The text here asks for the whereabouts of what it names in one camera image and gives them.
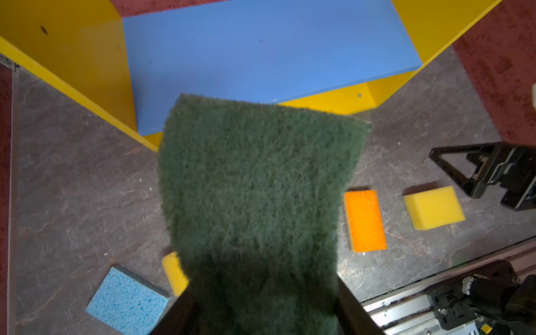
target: blue sponge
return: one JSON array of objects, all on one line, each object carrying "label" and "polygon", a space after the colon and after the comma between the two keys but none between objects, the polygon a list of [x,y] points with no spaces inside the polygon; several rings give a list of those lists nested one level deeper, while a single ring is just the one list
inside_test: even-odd
[{"label": "blue sponge", "polygon": [[169,295],[150,286],[114,266],[86,312],[125,335],[147,335],[169,301]]}]

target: table surface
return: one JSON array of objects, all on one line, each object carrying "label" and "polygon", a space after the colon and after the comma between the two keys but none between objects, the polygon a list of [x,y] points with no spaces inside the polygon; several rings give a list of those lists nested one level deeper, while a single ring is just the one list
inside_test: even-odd
[{"label": "table surface", "polygon": [[[169,237],[157,156],[49,85],[20,76],[17,334],[118,334],[84,312],[113,264],[171,292],[162,257]],[[500,138],[456,54],[447,49],[374,111],[374,131],[352,186],[377,190],[388,250],[350,251],[339,217],[338,272],[360,300],[536,235],[536,211],[500,206],[491,187],[469,199],[467,220],[415,231],[402,194],[453,184],[431,148]]]}]

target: blue board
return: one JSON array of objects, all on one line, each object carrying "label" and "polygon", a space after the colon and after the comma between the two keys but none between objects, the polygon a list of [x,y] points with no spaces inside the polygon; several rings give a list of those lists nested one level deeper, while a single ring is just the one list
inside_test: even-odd
[{"label": "blue board", "polygon": [[422,65],[391,0],[230,0],[123,26],[142,136],[181,93],[283,102]]}]

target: black metal bracket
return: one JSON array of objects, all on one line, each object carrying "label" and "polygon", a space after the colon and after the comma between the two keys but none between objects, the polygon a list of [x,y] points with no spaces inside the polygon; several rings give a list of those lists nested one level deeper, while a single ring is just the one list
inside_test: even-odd
[{"label": "black metal bracket", "polygon": [[[493,278],[506,286],[516,285],[514,281],[516,273],[510,263],[504,260],[485,265],[471,274],[473,273]],[[467,273],[429,287],[425,291],[434,316],[439,321],[441,328],[445,330],[451,330],[478,318],[476,310],[469,307],[472,304],[471,299],[461,291],[462,282],[466,276],[468,276]]]},{"label": "black metal bracket", "polygon": [[[477,168],[467,178],[442,156],[466,153]],[[471,198],[479,199],[488,185],[506,188],[501,203],[516,211],[536,208],[536,147],[486,143],[433,148],[430,158]]]}]

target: blue panel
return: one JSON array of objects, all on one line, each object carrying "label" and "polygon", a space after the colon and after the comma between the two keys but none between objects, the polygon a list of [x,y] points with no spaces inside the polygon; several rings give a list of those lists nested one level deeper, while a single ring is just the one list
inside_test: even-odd
[{"label": "blue panel", "polygon": [[230,0],[123,25],[143,136],[181,93],[283,102],[422,65],[390,0]]},{"label": "blue panel", "polygon": [[147,335],[168,301],[169,296],[112,267],[86,312],[125,335]]}]

